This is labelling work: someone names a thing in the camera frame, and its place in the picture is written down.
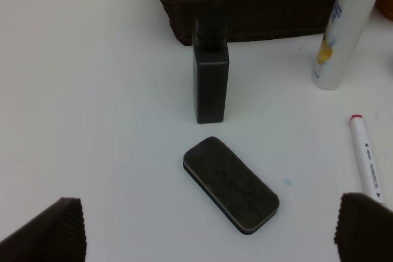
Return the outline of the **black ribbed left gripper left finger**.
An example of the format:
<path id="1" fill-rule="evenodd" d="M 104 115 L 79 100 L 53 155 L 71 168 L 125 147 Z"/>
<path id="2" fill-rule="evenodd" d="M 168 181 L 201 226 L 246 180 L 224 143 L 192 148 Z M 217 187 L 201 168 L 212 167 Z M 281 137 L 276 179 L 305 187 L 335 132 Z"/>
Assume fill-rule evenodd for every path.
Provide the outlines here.
<path id="1" fill-rule="evenodd" d="M 86 254 L 79 198 L 60 198 L 1 241 L 1 261 L 85 261 Z"/>

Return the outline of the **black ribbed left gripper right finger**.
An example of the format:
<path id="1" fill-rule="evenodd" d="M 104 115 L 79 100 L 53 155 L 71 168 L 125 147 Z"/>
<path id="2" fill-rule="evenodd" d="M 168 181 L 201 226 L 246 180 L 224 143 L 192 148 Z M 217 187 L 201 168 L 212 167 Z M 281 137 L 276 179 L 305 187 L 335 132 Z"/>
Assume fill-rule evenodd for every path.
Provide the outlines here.
<path id="1" fill-rule="evenodd" d="M 340 261 L 392 261 L 392 211 L 363 193 L 345 193 L 334 243 Z"/>

